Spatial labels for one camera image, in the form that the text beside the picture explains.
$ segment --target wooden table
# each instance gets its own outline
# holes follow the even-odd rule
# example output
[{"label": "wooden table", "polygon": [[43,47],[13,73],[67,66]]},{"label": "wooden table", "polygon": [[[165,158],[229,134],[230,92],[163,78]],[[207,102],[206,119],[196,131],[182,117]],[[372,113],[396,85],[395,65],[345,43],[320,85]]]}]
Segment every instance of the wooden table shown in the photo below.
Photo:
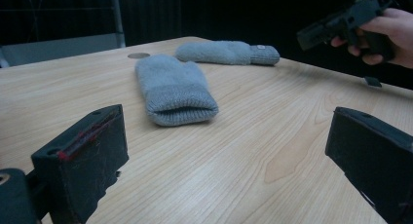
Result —
[{"label": "wooden table", "polygon": [[336,106],[413,133],[413,93],[288,59],[275,67],[200,63],[219,114],[208,124],[154,125],[128,55],[173,55],[201,40],[0,69],[0,168],[31,171],[33,152],[120,103],[131,158],[88,223],[384,223],[324,155],[326,139]]}]

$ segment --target finger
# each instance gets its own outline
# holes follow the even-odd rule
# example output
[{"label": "finger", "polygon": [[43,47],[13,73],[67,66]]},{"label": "finger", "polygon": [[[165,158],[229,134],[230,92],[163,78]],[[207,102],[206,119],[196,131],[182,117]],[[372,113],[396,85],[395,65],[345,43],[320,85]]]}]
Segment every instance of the finger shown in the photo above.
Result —
[{"label": "finger", "polygon": [[356,35],[357,36],[363,36],[364,32],[361,30],[361,28],[356,28]]},{"label": "finger", "polygon": [[383,61],[381,55],[366,55],[362,57],[362,60],[369,65],[377,65]]},{"label": "finger", "polygon": [[357,46],[349,46],[347,48],[347,50],[349,51],[350,54],[352,54],[353,56],[360,56],[361,54],[361,49]]},{"label": "finger", "polygon": [[404,18],[410,17],[410,14],[395,8],[388,8],[383,12],[383,17],[387,18]]},{"label": "finger", "polygon": [[339,47],[339,46],[342,46],[346,43],[347,43],[347,41],[342,40],[340,37],[337,36],[337,37],[334,37],[331,40],[330,45],[333,46],[333,47]]},{"label": "finger", "polygon": [[362,48],[362,49],[369,48],[367,40],[365,39],[365,37],[358,37],[357,46],[359,48]]},{"label": "finger", "polygon": [[363,24],[360,28],[365,31],[377,32],[385,35],[394,35],[398,26],[397,19],[377,17]]}]

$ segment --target gray knitted fabric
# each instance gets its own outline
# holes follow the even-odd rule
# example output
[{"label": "gray knitted fabric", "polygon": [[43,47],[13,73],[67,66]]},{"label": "gray knitted fabric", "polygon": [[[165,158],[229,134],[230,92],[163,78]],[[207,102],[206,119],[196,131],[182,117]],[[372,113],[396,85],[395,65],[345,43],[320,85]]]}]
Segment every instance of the gray knitted fabric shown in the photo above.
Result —
[{"label": "gray knitted fabric", "polygon": [[274,65],[280,61],[272,46],[250,46],[241,41],[188,42],[176,49],[182,61],[211,62],[229,65]]},{"label": "gray knitted fabric", "polygon": [[194,62],[173,56],[150,56],[135,65],[149,118],[161,126],[180,126],[213,118],[218,105]]}]

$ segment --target dark background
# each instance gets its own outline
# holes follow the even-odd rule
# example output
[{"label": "dark background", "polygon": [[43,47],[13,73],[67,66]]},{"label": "dark background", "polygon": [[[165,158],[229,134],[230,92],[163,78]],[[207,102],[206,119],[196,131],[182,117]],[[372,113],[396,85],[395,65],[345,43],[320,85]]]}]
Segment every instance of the dark background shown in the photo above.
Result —
[{"label": "dark background", "polygon": [[[413,70],[368,66],[346,48],[303,52],[296,32],[349,0],[120,0],[127,46],[198,36],[274,46],[282,57],[413,90]],[[411,11],[406,0],[397,0]],[[0,45],[115,32],[111,0],[0,0]]]}]

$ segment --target gray knit glove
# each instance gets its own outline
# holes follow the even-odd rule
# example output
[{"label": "gray knit glove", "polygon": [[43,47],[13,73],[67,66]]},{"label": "gray knit glove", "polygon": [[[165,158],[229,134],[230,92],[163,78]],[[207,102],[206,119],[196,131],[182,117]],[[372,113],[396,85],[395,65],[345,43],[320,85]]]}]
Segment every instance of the gray knit glove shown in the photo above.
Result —
[{"label": "gray knit glove", "polygon": [[272,46],[250,46],[241,41],[188,42],[176,49],[182,61],[211,62],[229,65],[274,65],[280,61]]},{"label": "gray knit glove", "polygon": [[207,80],[196,63],[157,55],[137,62],[135,71],[146,101],[146,113],[156,124],[198,123],[218,113]]}]

